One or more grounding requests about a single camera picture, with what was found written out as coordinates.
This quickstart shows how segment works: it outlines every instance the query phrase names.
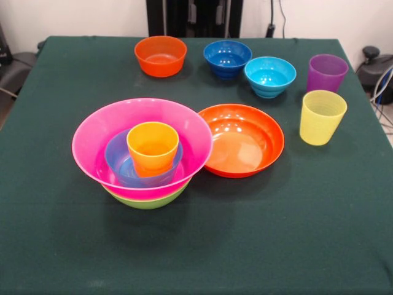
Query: cable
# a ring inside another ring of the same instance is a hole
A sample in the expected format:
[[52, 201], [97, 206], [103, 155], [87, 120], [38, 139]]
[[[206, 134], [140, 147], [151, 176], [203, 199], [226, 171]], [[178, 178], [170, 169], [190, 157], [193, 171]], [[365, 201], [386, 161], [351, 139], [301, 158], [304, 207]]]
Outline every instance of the cable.
[[383, 116], [390, 124], [392, 124], [392, 126], [393, 126], [393, 122], [388, 118], [388, 116], [385, 115], [383, 112], [381, 112], [381, 113], [382, 113], [382, 116]]
[[16, 61], [19, 61], [20, 63], [23, 63], [24, 65], [29, 66], [30, 68], [33, 67], [31, 64], [29, 64], [29, 63], [27, 63], [27, 62], [25, 62], [25, 61], [23, 61], [23, 60], [20, 60], [20, 59], [18, 59], [18, 58], [13, 57], [12, 59], [13, 59], [13, 60], [16, 60]]
[[378, 81], [375, 84], [375, 88], [374, 88], [374, 93], [373, 93], [373, 97], [370, 98], [371, 102], [374, 102], [386, 89], [386, 87], [389, 85], [392, 77], [393, 77], [393, 71], [390, 72], [390, 75], [385, 83], [385, 85], [381, 88], [381, 90], [377, 93], [378, 87], [382, 81], [382, 79], [385, 77], [385, 75], [393, 69], [393, 65], [391, 65], [390, 67], [387, 68], [387, 70], [381, 75], [381, 77], [379, 77]]
[[285, 17], [284, 11], [282, 9], [281, 0], [278, 0], [278, 3], [280, 4], [281, 14], [284, 18], [284, 23], [282, 24], [282, 38], [285, 39], [285, 24], [287, 23], [287, 18]]
[[4, 88], [2, 88], [2, 87], [0, 87], [0, 91], [3, 91], [4, 93], [6, 93], [6, 94], [8, 94], [8, 95], [11, 95], [12, 97], [15, 97], [15, 98], [18, 97], [18, 95], [14, 94], [14, 93], [12, 93], [11, 91], [8, 91], [7, 89], [4, 89]]
[[270, 0], [270, 7], [271, 7], [271, 18], [270, 18], [270, 24], [273, 24], [273, 15], [274, 15], [274, 8], [273, 8], [273, 0]]
[[[382, 87], [384, 87], [385, 84], [386, 84], [386, 78], [387, 78], [387, 74], [386, 74], [385, 77], [383, 78]], [[379, 104], [381, 103], [381, 100], [382, 100], [382, 94], [378, 97], [378, 103], [379, 103]], [[379, 114], [378, 120], [381, 120], [382, 114], [383, 114], [383, 104], [382, 104], [382, 108], [381, 108], [381, 114]]]
[[389, 125], [386, 125], [386, 124], [383, 124], [383, 123], [381, 123], [381, 125], [382, 125], [383, 127], [386, 127], [386, 128], [393, 128], [393, 126], [389, 126]]

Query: orange bowl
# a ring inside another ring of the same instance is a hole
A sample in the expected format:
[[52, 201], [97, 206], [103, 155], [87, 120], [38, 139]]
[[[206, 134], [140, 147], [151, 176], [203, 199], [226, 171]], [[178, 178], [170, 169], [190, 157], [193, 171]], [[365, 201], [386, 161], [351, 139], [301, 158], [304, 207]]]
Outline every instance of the orange bowl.
[[213, 134], [205, 165], [228, 178], [254, 175], [274, 163], [284, 149], [284, 134], [265, 112], [243, 104], [218, 104], [199, 112]]
[[154, 36], [139, 41], [134, 53], [146, 74], [164, 78], [173, 76], [182, 69], [187, 46], [175, 37]]

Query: cup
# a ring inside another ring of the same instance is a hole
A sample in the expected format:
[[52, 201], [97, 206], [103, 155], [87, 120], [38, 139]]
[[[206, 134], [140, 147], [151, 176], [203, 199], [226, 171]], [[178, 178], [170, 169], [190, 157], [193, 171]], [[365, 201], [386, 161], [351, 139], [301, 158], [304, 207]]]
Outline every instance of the cup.
[[145, 122], [127, 134], [127, 147], [139, 177], [163, 174], [172, 168], [179, 145], [176, 130], [161, 122]]
[[334, 92], [308, 92], [303, 97], [300, 137], [313, 146], [327, 144], [347, 108], [344, 98]]
[[319, 54], [309, 60], [307, 92], [328, 90], [337, 92], [348, 72], [347, 63], [331, 54]]

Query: plate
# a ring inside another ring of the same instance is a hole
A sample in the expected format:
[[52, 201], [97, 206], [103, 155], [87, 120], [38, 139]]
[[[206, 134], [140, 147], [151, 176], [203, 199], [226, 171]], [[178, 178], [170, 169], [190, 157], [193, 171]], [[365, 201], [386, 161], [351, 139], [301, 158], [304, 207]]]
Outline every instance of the plate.
[[284, 149], [279, 124], [265, 112], [243, 104], [218, 104], [199, 112], [213, 134], [205, 168], [227, 178], [254, 175], [274, 163]]

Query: light blue bowl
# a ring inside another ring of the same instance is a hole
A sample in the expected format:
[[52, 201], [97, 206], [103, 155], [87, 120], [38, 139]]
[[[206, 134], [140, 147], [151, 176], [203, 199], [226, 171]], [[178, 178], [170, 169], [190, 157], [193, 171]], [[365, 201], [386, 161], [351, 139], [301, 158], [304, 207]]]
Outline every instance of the light blue bowl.
[[262, 98], [274, 98], [296, 78], [296, 69], [278, 57], [257, 57], [244, 67], [254, 92]]
[[212, 72], [223, 80], [235, 78], [251, 59], [251, 49], [237, 41], [216, 41], [207, 45], [203, 56]]
[[113, 137], [105, 148], [105, 160], [109, 168], [116, 176], [119, 183], [126, 187], [156, 187], [169, 184], [176, 172], [177, 166], [183, 156], [183, 146], [179, 142], [177, 152], [173, 160], [173, 165], [167, 172], [153, 176], [140, 178], [134, 169], [133, 161], [127, 148], [127, 133], [124, 130]]

